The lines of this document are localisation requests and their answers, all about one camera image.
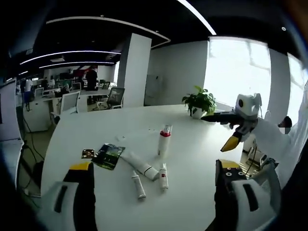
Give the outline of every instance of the green leaves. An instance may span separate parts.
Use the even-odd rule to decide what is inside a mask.
[[[202,89],[199,86],[194,87],[198,90],[197,94],[188,94],[189,96],[184,96],[182,98],[182,102],[184,102],[185,105],[188,105],[190,116],[197,111],[196,108],[201,108],[202,111],[205,112],[213,112],[216,107],[213,94],[208,93],[207,89]]]

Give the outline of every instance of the white flower pot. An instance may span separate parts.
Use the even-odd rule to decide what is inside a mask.
[[[192,108],[192,117],[194,119],[201,119],[201,117],[203,116],[204,113],[205,112],[203,112],[201,108],[197,108],[197,107]]]

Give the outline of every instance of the window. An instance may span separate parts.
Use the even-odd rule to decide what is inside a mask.
[[[292,124],[294,125],[298,121],[298,110],[302,103],[304,86],[308,76],[307,73],[302,70],[301,62],[297,58],[288,54],[288,59],[291,77],[288,116],[291,118]]]
[[[117,77],[119,75],[120,61],[115,64],[114,83],[117,85]]]
[[[267,44],[243,38],[210,38],[204,88],[214,94],[218,103],[234,107],[238,94],[260,93],[264,116],[270,83]]]

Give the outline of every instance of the ceiling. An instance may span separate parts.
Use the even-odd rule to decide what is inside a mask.
[[[189,2],[209,22],[218,36],[260,40],[267,42],[269,47],[275,50],[298,56],[288,31],[281,29],[283,23],[279,11],[269,3],[271,1],[189,0]],[[26,51],[23,51],[12,58],[11,67],[15,74],[29,71],[28,75],[35,73],[40,66],[53,64],[49,56],[19,65],[25,60],[49,53],[83,50],[121,52],[124,41],[131,33],[152,38],[152,47],[167,42],[165,38],[155,33],[126,24],[97,20],[100,18],[111,18],[142,26],[171,40],[162,46],[206,40],[211,36],[207,28],[176,0],[88,0],[82,3],[59,0],[50,6],[48,10],[44,8],[46,13],[42,27],[34,28],[31,22],[27,24],[31,30],[37,30],[37,37],[31,46],[33,47],[31,54],[26,55]],[[92,16],[97,19],[46,23],[54,19],[76,16]],[[66,62],[114,63],[120,56],[108,53],[71,53],[63,54],[63,57]]]

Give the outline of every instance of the potted plant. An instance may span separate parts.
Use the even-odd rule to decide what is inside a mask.
[[[188,94],[184,96],[182,102],[188,105],[188,112],[194,119],[200,119],[206,113],[214,112],[216,108],[215,98],[212,93],[208,93],[207,89],[202,89],[199,86],[194,86],[197,94]]]

